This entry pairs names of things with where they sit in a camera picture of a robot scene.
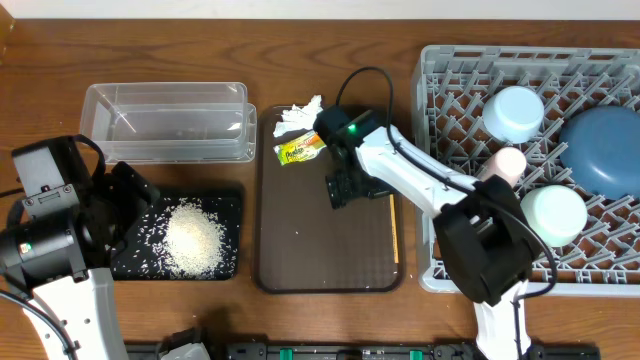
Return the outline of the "light blue bowl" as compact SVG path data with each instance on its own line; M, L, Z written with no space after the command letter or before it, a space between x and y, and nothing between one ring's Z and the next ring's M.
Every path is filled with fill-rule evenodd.
M538 133L544 118L544 105L531 89L510 86L485 103L482 117L484 128L491 137L521 144Z

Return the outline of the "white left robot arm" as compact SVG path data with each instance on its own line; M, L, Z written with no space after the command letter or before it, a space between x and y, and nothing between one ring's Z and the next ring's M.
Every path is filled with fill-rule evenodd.
M125 162L91 178L86 167L31 188L29 219L7 230L6 279L26 297L25 313L51 359L125 359L112 261L131 246L159 190Z

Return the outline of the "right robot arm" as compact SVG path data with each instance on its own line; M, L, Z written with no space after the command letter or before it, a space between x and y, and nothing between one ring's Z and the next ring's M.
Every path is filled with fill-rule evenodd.
M332 106L313 125L336 163L330 203L399 193L431 221L449 278L474 305L476 344L487 359L519 359L531 340L521 307L542 244L511 185L461 174L408 142L368 110L356 118Z

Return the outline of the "pink cup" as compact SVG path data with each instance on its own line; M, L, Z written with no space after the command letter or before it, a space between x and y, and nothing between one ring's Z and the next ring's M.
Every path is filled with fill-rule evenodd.
M524 174L527 166L525 155L517 148L504 147L493 154L483 165L476 176L480 181L497 175L511 187L515 187Z

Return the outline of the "green bowl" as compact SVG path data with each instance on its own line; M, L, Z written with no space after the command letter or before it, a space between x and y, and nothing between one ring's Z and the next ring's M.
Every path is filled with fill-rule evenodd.
M521 209L529 226L549 247L573 242L588 219L586 204L574 190L549 185L527 193Z

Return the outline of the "dark blue plate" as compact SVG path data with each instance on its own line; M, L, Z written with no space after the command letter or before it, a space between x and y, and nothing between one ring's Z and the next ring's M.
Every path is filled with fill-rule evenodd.
M572 117L560 132L560 160L585 191L618 200L639 196L639 114L600 106Z

